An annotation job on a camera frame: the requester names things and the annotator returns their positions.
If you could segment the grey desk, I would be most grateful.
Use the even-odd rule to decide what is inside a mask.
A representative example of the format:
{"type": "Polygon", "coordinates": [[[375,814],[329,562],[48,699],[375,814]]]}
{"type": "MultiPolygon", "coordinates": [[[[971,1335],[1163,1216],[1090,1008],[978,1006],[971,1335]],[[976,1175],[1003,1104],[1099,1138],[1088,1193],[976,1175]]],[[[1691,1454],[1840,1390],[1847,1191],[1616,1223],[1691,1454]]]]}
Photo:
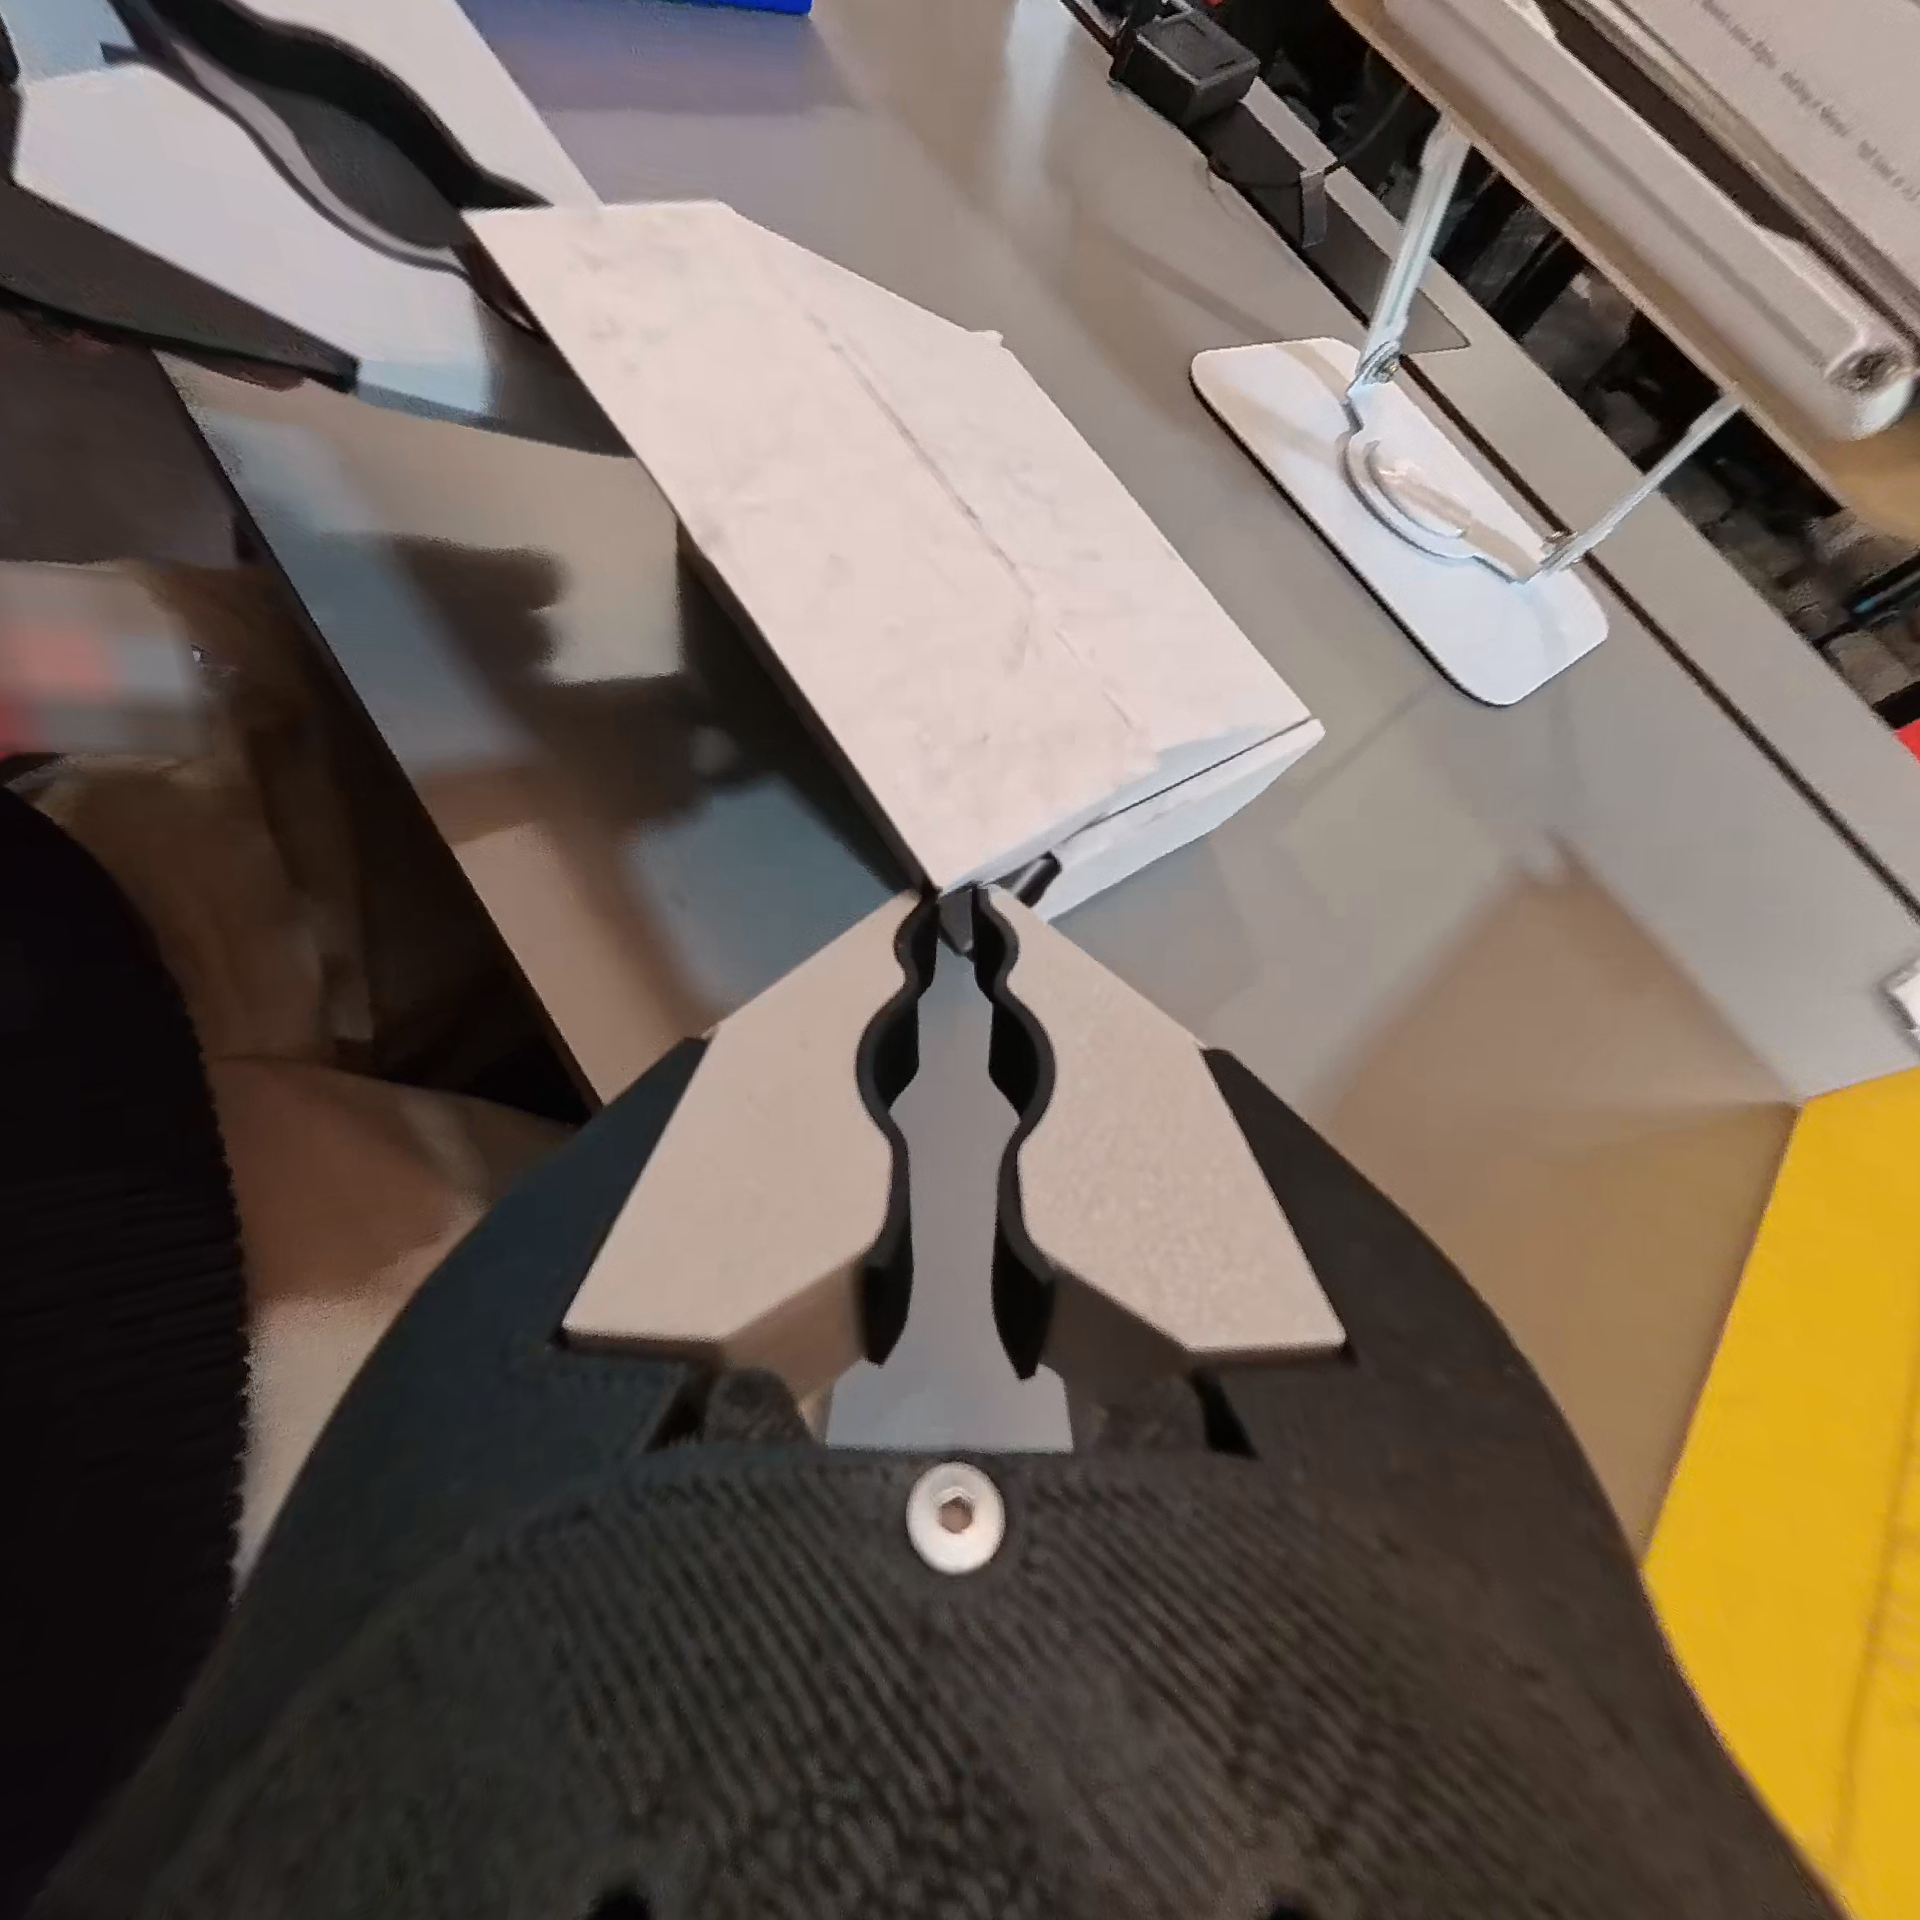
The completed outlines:
{"type": "MultiPolygon", "coordinates": [[[[1445,1248],[1646,1545],[1792,1111],[1913,1058],[1913,857],[1710,665],[1769,610],[1643,507],[1589,661],[1509,711],[1442,683],[1189,382],[1355,320],[1063,5],[469,16],[601,199],[727,201],[997,331],[1323,722],[1063,928],[1445,1248]]],[[[633,462],[171,377],[581,1099],[896,889],[633,462]]]]}

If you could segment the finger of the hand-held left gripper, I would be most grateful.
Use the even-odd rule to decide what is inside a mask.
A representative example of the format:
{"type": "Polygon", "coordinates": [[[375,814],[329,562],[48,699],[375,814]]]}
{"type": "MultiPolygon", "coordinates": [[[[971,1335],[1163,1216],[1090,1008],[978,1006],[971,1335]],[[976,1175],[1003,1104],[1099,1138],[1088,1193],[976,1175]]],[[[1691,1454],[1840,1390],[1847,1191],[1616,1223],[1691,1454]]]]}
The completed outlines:
{"type": "Polygon", "coordinates": [[[347,350],[357,373],[523,373],[469,215],[343,110],[187,41],[7,41],[16,185],[347,350]]]}
{"type": "Polygon", "coordinates": [[[455,2],[158,2],[158,16],[235,78],[343,110],[455,208],[597,203],[455,2]]]}

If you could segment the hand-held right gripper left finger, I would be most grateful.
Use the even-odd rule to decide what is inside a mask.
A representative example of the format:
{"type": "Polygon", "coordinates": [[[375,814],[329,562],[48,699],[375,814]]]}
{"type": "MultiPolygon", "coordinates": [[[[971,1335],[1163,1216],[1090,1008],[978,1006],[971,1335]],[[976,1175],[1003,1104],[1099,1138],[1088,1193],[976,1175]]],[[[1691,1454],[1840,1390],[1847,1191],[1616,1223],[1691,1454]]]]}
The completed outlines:
{"type": "Polygon", "coordinates": [[[562,1321],[590,1358],[768,1376],[823,1442],[914,1294],[894,1104],[921,1067],[939,905],[903,891],[704,1033],[562,1321]]]}

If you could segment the white document stand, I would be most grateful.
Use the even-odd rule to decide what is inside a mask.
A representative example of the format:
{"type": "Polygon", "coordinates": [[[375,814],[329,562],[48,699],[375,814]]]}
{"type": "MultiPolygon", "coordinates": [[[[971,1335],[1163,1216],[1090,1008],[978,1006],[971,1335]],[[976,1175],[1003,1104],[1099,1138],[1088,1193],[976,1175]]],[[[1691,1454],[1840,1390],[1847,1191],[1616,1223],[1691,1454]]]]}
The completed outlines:
{"type": "Polygon", "coordinates": [[[1577,565],[1730,421],[1915,539],[1915,302],[1886,299],[1584,5],[1335,11],[1435,110],[1403,235],[1358,347],[1200,352],[1191,384],[1440,672],[1511,706],[1591,654],[1577,565]],[[1470,155],[1486,158],[1712,384],[1712,402],[1589,526],[1534,535],[1397,382],[1470,155]]]}

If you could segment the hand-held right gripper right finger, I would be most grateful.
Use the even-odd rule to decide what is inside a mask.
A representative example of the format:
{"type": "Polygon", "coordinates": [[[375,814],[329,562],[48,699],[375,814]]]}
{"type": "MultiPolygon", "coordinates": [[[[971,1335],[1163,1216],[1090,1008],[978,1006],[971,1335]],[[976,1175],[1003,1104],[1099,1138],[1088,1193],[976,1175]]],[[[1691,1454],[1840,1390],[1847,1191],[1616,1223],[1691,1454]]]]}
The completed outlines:
{"type": "Polygon", "coordinates": [[[971,928],[1013,1118],[992,1317],[1015,1374],[1061,1385],[1067,1447],[1175,1387],[1349,1358],[1209,1047],[1013,891],[974,889],[971,928]]]}

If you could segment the black power adapter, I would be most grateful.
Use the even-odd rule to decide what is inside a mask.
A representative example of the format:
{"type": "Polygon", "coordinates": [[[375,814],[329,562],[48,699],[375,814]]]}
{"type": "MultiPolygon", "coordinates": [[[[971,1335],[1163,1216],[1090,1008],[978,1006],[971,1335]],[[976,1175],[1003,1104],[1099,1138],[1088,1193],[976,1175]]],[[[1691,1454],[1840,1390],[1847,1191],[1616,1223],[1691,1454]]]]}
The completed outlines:
{"type": "Polygon", "coordinates": [[[1257,55],[1207,7],[1134,2],[1111,43],[1111,82],[1179,130],[1237,107],[1259,75],[1257,55]]]}

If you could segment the yellow storage bin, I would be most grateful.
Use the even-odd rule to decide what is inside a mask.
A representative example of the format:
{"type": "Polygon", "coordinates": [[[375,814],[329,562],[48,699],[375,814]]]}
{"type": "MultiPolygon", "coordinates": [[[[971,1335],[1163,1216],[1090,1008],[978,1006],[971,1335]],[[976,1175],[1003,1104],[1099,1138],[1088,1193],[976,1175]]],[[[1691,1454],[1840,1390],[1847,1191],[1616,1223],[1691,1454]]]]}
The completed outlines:
{"type": "Polygon", "coordinates": [[[1797,1115],[1646,1582],[1842,1909],[1915,1918],[1918,1070],[1797,1115]]]}

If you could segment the white cardboard box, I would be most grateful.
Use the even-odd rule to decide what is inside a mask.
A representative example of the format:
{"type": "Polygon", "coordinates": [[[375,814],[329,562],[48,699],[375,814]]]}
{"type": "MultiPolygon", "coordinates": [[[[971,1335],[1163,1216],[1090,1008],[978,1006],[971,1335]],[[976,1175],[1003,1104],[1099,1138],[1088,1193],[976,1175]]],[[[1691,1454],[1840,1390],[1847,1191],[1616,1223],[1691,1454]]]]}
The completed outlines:
{"type": "Polygon", "coordinates": [[[1323,738],[999,336],[722,201],[469,229],[930,891],[1063,914],[1323,738]]]}

